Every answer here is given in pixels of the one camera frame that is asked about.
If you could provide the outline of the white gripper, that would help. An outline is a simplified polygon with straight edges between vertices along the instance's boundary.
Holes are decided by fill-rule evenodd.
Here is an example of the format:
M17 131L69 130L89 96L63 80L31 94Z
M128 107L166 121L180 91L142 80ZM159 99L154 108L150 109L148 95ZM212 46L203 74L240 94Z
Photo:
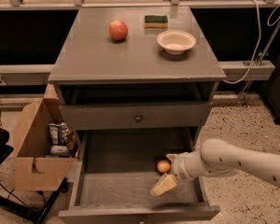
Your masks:
M194 177L186 168L186 158L188 152L181 154L166 154L166 158L171 162L171 175L163 174L160 180L151 189L150 194L154 197L175 188L177 181L192 181Z

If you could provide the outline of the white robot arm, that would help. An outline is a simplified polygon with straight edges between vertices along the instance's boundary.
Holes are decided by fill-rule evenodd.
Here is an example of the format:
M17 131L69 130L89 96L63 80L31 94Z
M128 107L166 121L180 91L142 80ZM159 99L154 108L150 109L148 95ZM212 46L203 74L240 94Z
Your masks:
M280 188L280 155L239 148L221 139L208 139L199 150L166 157L171 162L170 172L162 175L151 189L152 196L160 196L182 181L192 181L199 176L231 175L235 170Z

